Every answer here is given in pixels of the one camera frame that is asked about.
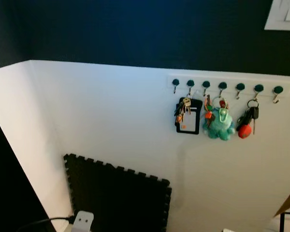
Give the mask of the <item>keys with teal plush toy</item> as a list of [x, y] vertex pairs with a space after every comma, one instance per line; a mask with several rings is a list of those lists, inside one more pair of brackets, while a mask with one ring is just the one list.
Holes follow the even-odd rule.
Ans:
[[229, 141], [236, 129], [234, 119], [229, 111], [228, 101], [222, 98], [219, 101], [219, 107], [215, 107], [213, 99], [211, 99], [210, 95], [206, 95], [204, 110], [203, 130], [208, 137]]

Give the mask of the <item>keys with black card holder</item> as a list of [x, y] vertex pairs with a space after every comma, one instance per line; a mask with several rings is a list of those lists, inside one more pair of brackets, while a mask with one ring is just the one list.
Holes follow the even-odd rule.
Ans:
[[182, 97], [174, 110], [174, 126], [177, 133], [200, 133], [200, 116], [203, 102], [198, 99]]

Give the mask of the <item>car key with red ball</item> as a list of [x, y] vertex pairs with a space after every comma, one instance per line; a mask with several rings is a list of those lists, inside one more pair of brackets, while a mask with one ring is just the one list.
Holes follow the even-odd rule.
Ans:
[[238, 126], [236, 128], [238, 137], [245, 139], [254, 133], [253, 126], [251, 126], [251, 124], [254, 124], [256, 119], [259, 118], [259, 114], [260, 109], [258, 100], [249, 100], [247, 102], [247, 110], [239, 117], [238, 120]]

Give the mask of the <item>black foam puzzle mat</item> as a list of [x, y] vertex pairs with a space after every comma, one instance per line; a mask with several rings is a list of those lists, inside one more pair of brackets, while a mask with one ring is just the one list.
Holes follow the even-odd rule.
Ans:
[[67, 153], [72, 208], [94, 215], [91, 232], [167, 232], [170, 181]]

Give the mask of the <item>white wall hook rail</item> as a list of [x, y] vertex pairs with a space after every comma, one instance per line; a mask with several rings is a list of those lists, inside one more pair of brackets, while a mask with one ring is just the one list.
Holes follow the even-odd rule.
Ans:
[[203, 87], [201, 84], [208, 80], [211, 86], [207, 89], [207, 94], [217, 97], [219, 94], [218, 84], [221, 82], [227, 82], [227, 89], [223, 91], [224, 97], [235, 98], [236, 90], [235, 86], [238, 83], [245, 84], [245, 90], [240, 94], [241, 99], [251, 99], [255, 96], [253, 90], [254, 86], [262, 84], [264, 90], [258, 95], [258, 99], [266, 99], [267, 97], [273, 97], [273, 89], [276, 86], [282, 86], [284, 91], [278, 96], [280, 98], [290, 95], [290, 80], [278, 80], [278, 79], [260, 79], [256, 77], [227, 77], [227, 76], [205, 76], [205, 75], [188, 75], [188, 74], [170, 74], [167, 75], [166, 80], [163, 82], [167, 88], [171, 91], [174, 90], [172, 80], [178, 79], [180, 81], [179, 86], [176, 89], [177, 94], [187, 95], [189, 87], [187, 86], [188, 80], [194, 80], [194, 87], [192, 88], [192, 96], [200, 97], [203, 95]]

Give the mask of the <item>white wall switch plate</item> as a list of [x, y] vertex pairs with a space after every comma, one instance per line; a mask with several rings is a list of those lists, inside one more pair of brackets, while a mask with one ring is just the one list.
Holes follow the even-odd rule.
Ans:
[[264, 29], [290, 31], [290, 0], [273, 0]]

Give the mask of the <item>black metal frame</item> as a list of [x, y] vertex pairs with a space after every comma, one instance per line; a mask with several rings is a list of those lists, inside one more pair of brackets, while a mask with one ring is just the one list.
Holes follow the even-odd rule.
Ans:
[[282, 212], [279, 215], [279, 228], [278, 228], [278, 232], [284, 232], [284, 230], [285, 230], [286, 215], [290, 215], [290, 212]]

